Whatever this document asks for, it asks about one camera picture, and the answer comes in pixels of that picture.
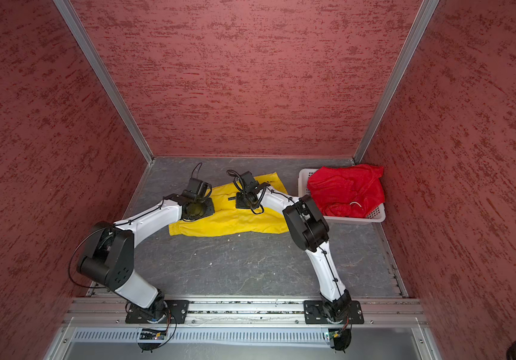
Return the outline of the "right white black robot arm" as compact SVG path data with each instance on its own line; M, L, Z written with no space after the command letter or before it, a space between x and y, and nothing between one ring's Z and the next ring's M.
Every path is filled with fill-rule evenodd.
M310 196L293 197L270 184L237 185L236 206L256 214L267 208L281 214L294 243L308 256L319 282L322 313L332 323L348 318L352 298L340 279L329 246L329 225Z

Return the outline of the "yellow shorts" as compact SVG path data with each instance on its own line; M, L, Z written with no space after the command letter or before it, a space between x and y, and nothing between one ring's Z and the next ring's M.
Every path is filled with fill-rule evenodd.
M188 222L179 221L169 225L169 234L191 237L226 236L237 233L266 233L282 234L288 231L288 226L282 214L266 209L252 212L249 209L235 207L235 195L240 184L225 184L213 189L211 199L214 204L214 214L203 219Z

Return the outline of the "white plastic laundry basket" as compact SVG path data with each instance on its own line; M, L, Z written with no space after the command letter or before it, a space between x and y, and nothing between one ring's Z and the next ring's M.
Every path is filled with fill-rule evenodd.
M304 195L310 195L310 190L307 188L307 183L309 178L316 172L318 169L302 169L298 174L298 196L302 197ZM333 217L333 216L325 216L325 220L328 223L336 223L336 224L354 224L354 225L366 225L366 224L378 224L382 223L386 219L385 207L384 204L380 204L377 208L371 211L370 214L366 218L343 218L343 217Z

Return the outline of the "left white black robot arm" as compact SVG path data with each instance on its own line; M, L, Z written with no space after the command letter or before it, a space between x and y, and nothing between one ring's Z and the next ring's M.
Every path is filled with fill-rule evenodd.
M197 221L214 214L209 196L189 198L172 194L159 204L115 223L100 222L82 242L76 271L106 287L130 304L148 323L169 320L161 290L135 270L135 248L157 231L177 222Z

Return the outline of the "red shorts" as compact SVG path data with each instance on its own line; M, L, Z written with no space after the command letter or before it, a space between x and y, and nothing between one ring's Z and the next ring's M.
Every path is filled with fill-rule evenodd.
M308 179L307 189L324 216L366 218L385 202L384 172L383 167L367 164L322 167Z

